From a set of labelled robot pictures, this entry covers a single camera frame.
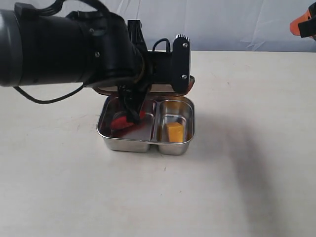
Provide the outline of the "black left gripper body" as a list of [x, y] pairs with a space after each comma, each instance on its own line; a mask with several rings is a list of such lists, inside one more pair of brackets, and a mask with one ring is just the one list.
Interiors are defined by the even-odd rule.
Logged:
[[172, 53], [162, 51], [147, 51], [142, 53], [142, 59], [137, 60], [136, 75], [128, 77], [116, 85], [172, 85]]

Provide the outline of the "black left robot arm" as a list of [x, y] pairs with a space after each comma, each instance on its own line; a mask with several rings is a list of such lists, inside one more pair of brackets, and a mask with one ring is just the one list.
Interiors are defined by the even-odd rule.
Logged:
[[62, 2], [37, 9], [16, 3], [0, 12], [0, 84], [82, 83], [87, 87], [171, 82], [172, 54], [150, 52], [132, 40], [137, 21], [125, 20], [101, 2], [93, 11], [58, 17]]

